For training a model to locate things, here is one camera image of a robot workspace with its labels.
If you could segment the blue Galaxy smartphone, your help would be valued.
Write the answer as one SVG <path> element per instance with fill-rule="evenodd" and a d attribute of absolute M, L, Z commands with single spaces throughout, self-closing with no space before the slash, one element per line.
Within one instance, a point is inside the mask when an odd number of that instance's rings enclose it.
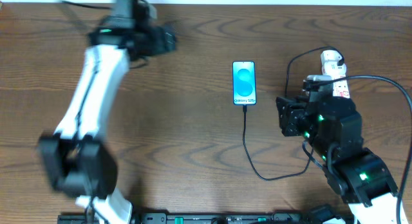
<path fill-rule="evenodd" d="M 255 105 L 256 65 L 253 61 L 234 61 L 232 63 L 233 103 L 237 106 Z"/>

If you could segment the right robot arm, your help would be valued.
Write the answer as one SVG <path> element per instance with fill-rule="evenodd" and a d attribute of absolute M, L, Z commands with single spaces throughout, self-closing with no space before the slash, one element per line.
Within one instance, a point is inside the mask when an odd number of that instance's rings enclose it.
<path fill-rule="evenodd" d="M 362 118 L 349 98 L 276 98 L 284 136 L 303 136 L 323 159 L 328 185 L 360 223 L 407 223 L 384 161 L 363 146 Z"/>

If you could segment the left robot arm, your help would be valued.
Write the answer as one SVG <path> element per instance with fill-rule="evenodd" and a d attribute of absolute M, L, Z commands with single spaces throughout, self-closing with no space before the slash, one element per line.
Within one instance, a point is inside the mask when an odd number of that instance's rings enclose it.
<path fill-rule="evenodd" d="M 149 58 L 175 51 L 169 25 L 157 26 L 146 0 L 115 0 L 88 34 L 82 74 L 55 131 L 38 150 L 53 190 L 75 198 L 86 223 L 133 223 L 133 205 L 117 188 L 118 166 L 105 145 L 108 116 L 122 79 Z"/>

